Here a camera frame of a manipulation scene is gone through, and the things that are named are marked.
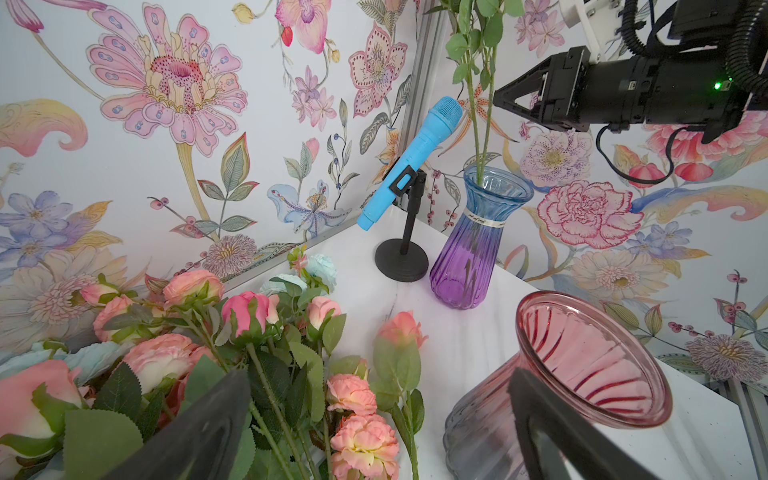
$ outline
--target pink glass vase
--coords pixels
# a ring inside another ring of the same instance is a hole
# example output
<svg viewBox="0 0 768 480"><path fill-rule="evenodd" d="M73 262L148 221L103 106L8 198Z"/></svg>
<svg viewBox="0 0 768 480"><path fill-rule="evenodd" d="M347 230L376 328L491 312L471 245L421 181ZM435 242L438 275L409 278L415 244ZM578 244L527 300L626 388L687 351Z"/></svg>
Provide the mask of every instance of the pink glass vase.
<svg viewBox="0 0 768 480"><path fill-rule="evenodd" d="M535 292L518 306L520 352L463 396L445 420L445 460L458 480L527 478L507 393L533 372L588 420L647 428L672 413L659 365L624 327L569 295Z"/></svg>

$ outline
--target black cable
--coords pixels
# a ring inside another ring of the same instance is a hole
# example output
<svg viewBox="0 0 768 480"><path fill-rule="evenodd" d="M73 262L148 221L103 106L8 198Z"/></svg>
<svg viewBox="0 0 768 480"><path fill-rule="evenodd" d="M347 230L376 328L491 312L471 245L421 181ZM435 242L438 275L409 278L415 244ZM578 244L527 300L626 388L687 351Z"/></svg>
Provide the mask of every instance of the black cable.
<svg viewBox="0 0 768 480"><path fill-rule="evenodd" d="M643 184L643 185L658 185L661 182L665 181L667 178L672 176L672 173L674 173L674 162L672 161L672 144L674 143L674 139L683 130L687 130L688 127L680 127L674 132L672 132L672 135L670 135L670 139L667 141L667 148L665 149L665 152L667 154L667 160L670 162L670 170L667 172L666 175L664 175L662 178L657 178L656 180L645 180L643 178L636 178L632 177L631 175L627 175L623 171L616 168L616 166L608 160L608 156L603 152L603 149L600 146L600 139L603 137L603 133L610 127L610 125L605 125L600 129L598 132L598 136L594 139L595 146L598 149L598 152L600 152L600 155L603 156L605 161L608 163L608 166L611 167L611 169L621 178L624 178L625 180L629 180L630 182L634 182L636 184Z"/></svg>

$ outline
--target glass vase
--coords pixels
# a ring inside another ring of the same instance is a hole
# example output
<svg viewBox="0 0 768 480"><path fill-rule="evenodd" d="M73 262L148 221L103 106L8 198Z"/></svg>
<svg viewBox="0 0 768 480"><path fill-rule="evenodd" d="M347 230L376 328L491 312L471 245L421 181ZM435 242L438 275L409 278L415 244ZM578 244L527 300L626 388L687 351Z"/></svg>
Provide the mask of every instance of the glass vase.
<svg viewBox="0 0 768 480"><path fill-rule="evenodd" d="M591 422L647 428L672 413L659 365L624 327L563 293L518 306L520 352L463 396L445 420L445 462L458 480L528 478L507 392L515 369L536 375Z"/></svg>
<svg viewBox="0 0 768 480"><path fill-rule="evenodd" d="M485 167L482 186L476 179L476 165L464 170L467 206L429 273L440 301L461 310L485 299L504 224L533 198L530 185L507 171Z"/></svg>

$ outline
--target flower bouquet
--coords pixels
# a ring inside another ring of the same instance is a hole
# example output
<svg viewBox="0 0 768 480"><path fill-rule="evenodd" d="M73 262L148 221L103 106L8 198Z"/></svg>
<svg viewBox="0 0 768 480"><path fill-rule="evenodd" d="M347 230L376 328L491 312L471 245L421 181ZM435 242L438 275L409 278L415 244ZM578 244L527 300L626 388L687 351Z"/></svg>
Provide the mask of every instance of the flower bouquet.
<svg viewBox="0 0 768 480"><path fill-rule="evenodd" d="M101 309L100 343L70 353L51 339L0 365L0 479L101 478L234 369L247 372L251 401L230 479L397 479L384 412L418 478L421 324L406 312L388 321L374 370L334 356L346 324L325 296L336 268L303 248L288 258L295 275L229 299L206 270L147 299L104 277L79 290L72 302Z"/></svg>

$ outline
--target microphone grille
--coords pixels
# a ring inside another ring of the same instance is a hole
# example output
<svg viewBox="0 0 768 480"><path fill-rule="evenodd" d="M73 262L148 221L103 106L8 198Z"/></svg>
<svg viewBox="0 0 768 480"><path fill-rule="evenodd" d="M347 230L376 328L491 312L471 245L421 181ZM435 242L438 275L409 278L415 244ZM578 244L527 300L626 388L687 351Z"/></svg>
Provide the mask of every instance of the microphone grille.
<svg viewBox="0 0 768 480"><path fill-rule="evenodd" d="M464 111L462 110L462 106L458 104L458 102L453 97L443 97L441 98L434 107L432 107L432 111L439 114L441 117L445 119L445 122L448 124L448 126L451 128L451 131L455 130L456 127L458 127L458 123L462 119L462 115L464 114Z"/></svg>

